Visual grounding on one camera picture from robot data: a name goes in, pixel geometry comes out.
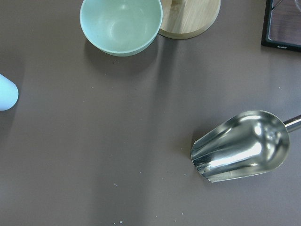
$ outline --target wooden board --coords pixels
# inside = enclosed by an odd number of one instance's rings
[[[161,0],[163,21],[159,34],[188,39],[206,31],[216,20],[221,0]]]

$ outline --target bowl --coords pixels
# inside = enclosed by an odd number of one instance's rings
[[[146,49],[157,36],[162,17],[160,0],[84,0],[80,9],[86,38],[119,57]]]

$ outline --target wooden base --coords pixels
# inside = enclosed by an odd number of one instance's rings
[[[163,21],[159,34],[188,39],[206,31],[216,20],[221,0],[161,0]]]

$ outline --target stainless steel scoop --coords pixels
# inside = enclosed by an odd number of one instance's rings
[[[300,127],[301,115],[282,122],[269,112],[243,112],[197,140],[191,158],[211,182],[269,172],[286,159],[288,133]]]

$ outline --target white cylindrical object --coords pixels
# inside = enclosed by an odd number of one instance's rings
[[[17,86],[0,74],[0,111],[5,111],[14,106],[18,96]]]

